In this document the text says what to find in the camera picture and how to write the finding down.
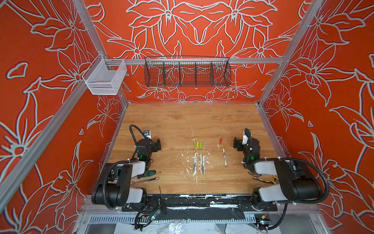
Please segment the white wire basket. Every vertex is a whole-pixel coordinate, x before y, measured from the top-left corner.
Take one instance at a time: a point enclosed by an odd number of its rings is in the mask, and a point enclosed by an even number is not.
[[[94,95],[116,95],[127,72],[124,60],[117,70],[106,65],[105,61],[99,54],[82,76],[88,89]]]

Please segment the metal wrench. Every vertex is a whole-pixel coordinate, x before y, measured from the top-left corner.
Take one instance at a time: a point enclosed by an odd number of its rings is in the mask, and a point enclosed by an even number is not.
[[[153,181],[153,180],[159,180],[160,178],[158,177],[158,176],[156,176],[155,178],[152,178],[152,179],[147,179],[147,180],[141,180],[141,181],[138,181],[138,182],[134,182],[134,181],[132,181],[131,183],[130,183],[130,186],[135,186],[135,185],[137,185],[137,184],[139,184],[139,183],[147,183],[147,182],[150,182],[150,181]]]

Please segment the black mesh basket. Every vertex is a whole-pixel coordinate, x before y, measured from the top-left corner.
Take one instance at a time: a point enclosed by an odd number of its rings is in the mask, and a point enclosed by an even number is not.
[[[148,87],[224,87],[231,84],[229,58],[146,57]]]

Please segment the wooden table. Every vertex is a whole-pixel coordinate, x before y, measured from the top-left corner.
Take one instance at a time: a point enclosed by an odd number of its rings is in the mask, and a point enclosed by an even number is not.
[[[243,129],[252,130],[260,141],[261,157],[274,158],[276,153],[254,104],[130,104],[117,136],[109,162],[131,158],[134,141],[129,125],[151,130],[154,141],[161,140],[162,150],[152,154],[150,170],[156,170],[159,181],[139,184],[149,194],[250,194],[253,188],[269,184],[252,179],[243,168],[243,153],[233,148],[233,139],[241,139]],[[137,140],[140,133],[134,130]],[[193,140],[202,142],[196,149]],[[225,167],[223,148],[228,166]],[[193,157],[198,152],[193,176]],[[205,176],[200,173],[200,153],[205,155]]]

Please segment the green screwdriver handle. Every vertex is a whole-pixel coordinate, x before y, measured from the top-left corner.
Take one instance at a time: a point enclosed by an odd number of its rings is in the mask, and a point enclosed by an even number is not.
[[[143,178],[143,177],[153,176],[154,174],[156,174],[156,171],[151,170],[151,171],[144,172],[143,174],[140,174],[137,177],[138,177],[138,179],[140,179],[140,178]]]

